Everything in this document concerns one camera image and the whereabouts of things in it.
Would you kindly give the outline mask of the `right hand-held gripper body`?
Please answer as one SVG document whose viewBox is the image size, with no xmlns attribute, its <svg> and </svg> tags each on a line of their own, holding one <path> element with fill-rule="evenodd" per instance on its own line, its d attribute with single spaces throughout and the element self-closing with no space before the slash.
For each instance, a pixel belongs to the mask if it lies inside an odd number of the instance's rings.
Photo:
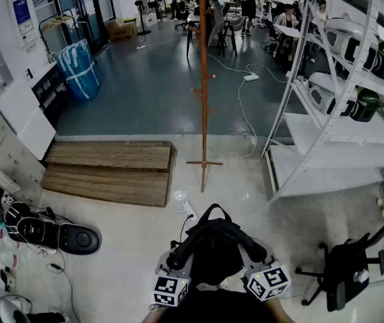
<svg viewBox="0 0 384 323">
<path fill-rule="evenodd" d="M 291 278 L 285 264 L 267 267 L 258 271 L 252 268 L 245 272 L 245 288 L 260 302 L 278 297 L 291 285 Z"/>
</svg>

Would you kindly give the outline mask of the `black backpack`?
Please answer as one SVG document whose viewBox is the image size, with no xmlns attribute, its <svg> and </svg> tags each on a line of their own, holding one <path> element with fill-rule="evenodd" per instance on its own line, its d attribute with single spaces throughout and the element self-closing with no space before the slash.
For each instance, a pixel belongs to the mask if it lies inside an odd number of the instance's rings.
<svg viewBox="0 0 384 323">
<path fill-rule="evenodd" d="M 174 271 L 193 258 L 190 274 L 193 285 L 217 285 L 237 274 L 243 268 L 238 243 L 244 246 L 254 263 L 262 263 L 267 255 L 265 249 L 241 230 L 225 210 L 222 210 L 223 218 L 210 219 L 212 211 L 221 208 L 217 203 L 210 205 L 197 224 L 187 230 L 188 237 L 172 254 Z"/>
</svg>

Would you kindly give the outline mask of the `wooden coat rack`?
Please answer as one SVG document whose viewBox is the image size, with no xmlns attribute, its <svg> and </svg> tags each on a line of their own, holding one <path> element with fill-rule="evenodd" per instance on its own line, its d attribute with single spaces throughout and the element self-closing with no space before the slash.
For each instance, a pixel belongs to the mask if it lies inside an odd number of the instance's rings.
<svg viewBox="0 0 384 323">
<path fill-rule="evenodd" d="M 208 114 L 211 108 L 208 108 L 207 95 L 208 95 L 208 79 L 214 78 L 207 70 L 207 23 L 206 17 L 213 12 L 212 7 L 207 7 L 207 0 L 199 0 L 199 28 L 188 27 L 188 31 L 192 31 L 197 35 L 198 47 L 200 52 L 200 65 L 201 65 L 201 87 L 199 89 L 192 89 L 201 102 L 201 132 L 202 132 L 202 156 L 200 161 L 188 161 L 187 164 L 201 166 L 201 193 L 205 191 L 205 177 L 206 170 L 209 166 L 222 166 L 223 163 L 207 160 L 207 121 Z"/>
</svg>

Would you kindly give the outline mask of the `person's left forearm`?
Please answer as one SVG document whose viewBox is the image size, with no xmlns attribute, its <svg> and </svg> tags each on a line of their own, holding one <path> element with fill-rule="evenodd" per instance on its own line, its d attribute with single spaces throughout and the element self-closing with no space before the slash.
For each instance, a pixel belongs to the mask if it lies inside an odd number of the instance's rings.
<svg viewBox="0 0 384 323">
<path fill-rule="evenodd" d="M 164 312 L 165 309 L 163 308 L 156 308 L 154 310 L 150 310 L 141 323 L 159 323 Z"/>
</svg>

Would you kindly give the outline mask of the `person's torso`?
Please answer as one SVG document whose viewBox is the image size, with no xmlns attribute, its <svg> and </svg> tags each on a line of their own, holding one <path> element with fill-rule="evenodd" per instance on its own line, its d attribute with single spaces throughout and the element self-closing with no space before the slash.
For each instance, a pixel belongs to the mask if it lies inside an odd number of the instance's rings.
<svg viewBox="0 0 384 323">
<path fill-rule="evenodd" d="M 250 293 L 192 289 L 158 323 L 279 323 L 270 309 Z"/>
</svg>

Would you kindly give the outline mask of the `black oval floor device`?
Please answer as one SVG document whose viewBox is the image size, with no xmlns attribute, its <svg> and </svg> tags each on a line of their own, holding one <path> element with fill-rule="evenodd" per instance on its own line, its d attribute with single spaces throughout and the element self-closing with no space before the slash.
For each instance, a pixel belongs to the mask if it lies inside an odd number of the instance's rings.
<svg viewBox="0 0 384 323">
<path fill-rule="evenodd" d="M 26 203 L 14 203 L 4 214 L 4 224 L 12 240 L 46 250 L 83 256 L 97 252 L 101 245 L 97 231 L 54 213 L 50 207 L 32 210 Z"/>
</svg>

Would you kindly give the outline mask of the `wooden stepped platform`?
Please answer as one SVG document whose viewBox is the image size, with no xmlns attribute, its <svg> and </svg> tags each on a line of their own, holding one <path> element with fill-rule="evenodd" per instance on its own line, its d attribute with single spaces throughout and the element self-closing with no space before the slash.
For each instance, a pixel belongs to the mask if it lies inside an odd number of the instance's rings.
<svg viewBox="0 0 384 323">
<path fill-rule="evenodd" d="M 112 203 L 165 207 L 170 141 L 61 141 L 46 157 L 45 190 Z"/>
</svg>

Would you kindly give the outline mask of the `white robot head shell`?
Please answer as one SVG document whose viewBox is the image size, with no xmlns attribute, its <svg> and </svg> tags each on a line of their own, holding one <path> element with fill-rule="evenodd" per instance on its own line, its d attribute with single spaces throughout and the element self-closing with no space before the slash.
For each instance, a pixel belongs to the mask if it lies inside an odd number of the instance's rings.
<svg viewBox="0 0 384 323">
<path fill-rule="evenodd" d="M 353 64 L 359 54 L 364 26 L 358 22 L 337 17 L 324 25 L 323 30 L 329 43 L 329 49 L 347 63 Z"/>
<path fill-rule="evenodd" d="M 339 89 L 344 88 L 345 80 L 337 77 Z M 314 72 L 309 77 L 308 97 L 318 111 L 324 115 L 331 115 L 336 105 L 336 90 L 331 74 Z M 350 96 L 340 114 L 341 117 L 350 116 L 356 104 L 356 96 Z"/>
</svg>

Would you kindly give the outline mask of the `white counter cabinet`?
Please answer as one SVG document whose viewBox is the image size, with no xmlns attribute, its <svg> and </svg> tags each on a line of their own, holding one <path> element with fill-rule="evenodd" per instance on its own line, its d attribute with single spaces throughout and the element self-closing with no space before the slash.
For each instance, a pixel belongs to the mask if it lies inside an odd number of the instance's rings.
<svg viewBox="0 0 384 323">
<path fill-rule="evenodd" d="M 32 79 L 14 79 L 0 96 L 1 115 L 18 139 L 38 160 L 43 159 L 56 131 L 43 114 L 41 103 L 32 89 L 44 75 L 56 68 L 56 64 L 51 63 L 37 70 Z"/>
</svg>

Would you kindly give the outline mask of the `blue wrapped roll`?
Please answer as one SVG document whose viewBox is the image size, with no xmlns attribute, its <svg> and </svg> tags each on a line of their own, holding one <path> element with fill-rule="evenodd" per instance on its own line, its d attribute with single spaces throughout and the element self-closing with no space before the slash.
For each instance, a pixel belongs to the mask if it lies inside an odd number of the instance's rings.
<svg viewBox="0 0 384 323">
<path fill-rule="evenodd" d="M 87 40 L 66 46 L 57 54 L 56 60 L 76 101 L 85 102 L 98 95 L 100 82 Z"/>
</svg>

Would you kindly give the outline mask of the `white table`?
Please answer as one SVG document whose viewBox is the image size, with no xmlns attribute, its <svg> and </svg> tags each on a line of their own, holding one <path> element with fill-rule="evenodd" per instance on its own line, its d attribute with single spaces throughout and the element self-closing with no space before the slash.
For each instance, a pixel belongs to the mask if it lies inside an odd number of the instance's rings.
<svg viewBox="0 0 384 323">
<path fill-rule="evenodd" d="M 300 30 L 283 25 L 275 25 L 274 30 L 276 31 L 278 41 L 274 58 L 278 61 L 287 60 L 292 62 L 300 40 Z"/>
</svg>

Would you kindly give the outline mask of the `cardboard box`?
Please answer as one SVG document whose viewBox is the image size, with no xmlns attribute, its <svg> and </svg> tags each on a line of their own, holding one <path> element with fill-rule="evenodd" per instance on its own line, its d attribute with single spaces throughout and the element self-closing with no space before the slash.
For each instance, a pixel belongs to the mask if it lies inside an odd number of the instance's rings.
<svg viewBox="0 0 384 323">
<path fill-rule="evenodd" d="M 105 23 L 110 41 L 130 40 L 137 36 L 135 22 L 124 22 L 122 20 L 111 20 Z"/>
</svg>

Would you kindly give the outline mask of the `glass double door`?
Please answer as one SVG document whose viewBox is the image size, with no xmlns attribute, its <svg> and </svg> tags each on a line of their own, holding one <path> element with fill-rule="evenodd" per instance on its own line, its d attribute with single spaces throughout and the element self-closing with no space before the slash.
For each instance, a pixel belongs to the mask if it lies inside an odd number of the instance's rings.
<svg viewBox="0 0 384 323">
<path fill-rule="evenodd" d="M 71 9 L 80 40 L 87 40 L 92 53 L 108 43 L 105 23 L 115 18 L 112 0 L 32 0 L 38 23 L 60 11 Z"/>
</svg>

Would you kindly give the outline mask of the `black frame trolley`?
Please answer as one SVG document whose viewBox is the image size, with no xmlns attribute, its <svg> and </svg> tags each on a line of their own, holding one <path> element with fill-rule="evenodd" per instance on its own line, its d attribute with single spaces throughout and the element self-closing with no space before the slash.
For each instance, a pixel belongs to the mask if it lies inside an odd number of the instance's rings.
<svg viewBox="0 0 384 323">
<path fill-rule="evenodd" d="M 77 22 L 71 9 L 60 11 L 42 20 L 38 25 L 49 63 L 54 63 L 57 54 L 66 46 L 80 40 Z"/>
</svg>

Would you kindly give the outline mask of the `blue wall poster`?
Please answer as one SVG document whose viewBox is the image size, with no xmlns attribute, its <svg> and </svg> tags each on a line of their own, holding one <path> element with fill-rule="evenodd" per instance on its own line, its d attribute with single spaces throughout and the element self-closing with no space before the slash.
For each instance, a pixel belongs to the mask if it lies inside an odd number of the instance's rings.
<svg viewBox="0 0 384 323">
<path fill-rule="evenodd" d="M 13 2 L 13 10 L 21 36 L 25 36 L 34 29 L 27 0 L 16 0 Z"/>
</svg>

